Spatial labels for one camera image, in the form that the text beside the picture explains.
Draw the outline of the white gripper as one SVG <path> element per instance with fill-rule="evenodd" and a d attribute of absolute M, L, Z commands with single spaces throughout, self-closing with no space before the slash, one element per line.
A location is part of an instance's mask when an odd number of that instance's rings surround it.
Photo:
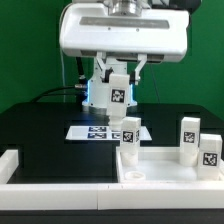
<path fill-rule="evenodd" d="M 130 83 L 150 62 L 179 62 L 187 51 L 189 14 L 182 10 L 144 9 L 139 16 L 111 15 L 101 3 L 75 3 L 60 30 L 60 46 L 72 57 L 96 57 L 101 80 L 109 82 L 106 57 L 136 60 Z"/>

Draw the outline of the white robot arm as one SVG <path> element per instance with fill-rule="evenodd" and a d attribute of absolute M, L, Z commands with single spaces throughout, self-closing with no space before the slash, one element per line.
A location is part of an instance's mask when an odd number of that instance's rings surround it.
<path fill-rule="evenodd" d="M 72 0 L 59 43 L 70 57 L 92 58 L 87 110 L 119 116 L 133 107 L 131 87 L 147 63 L 179 62 L 187 52 L 191 15 L 202 0 Z"/>

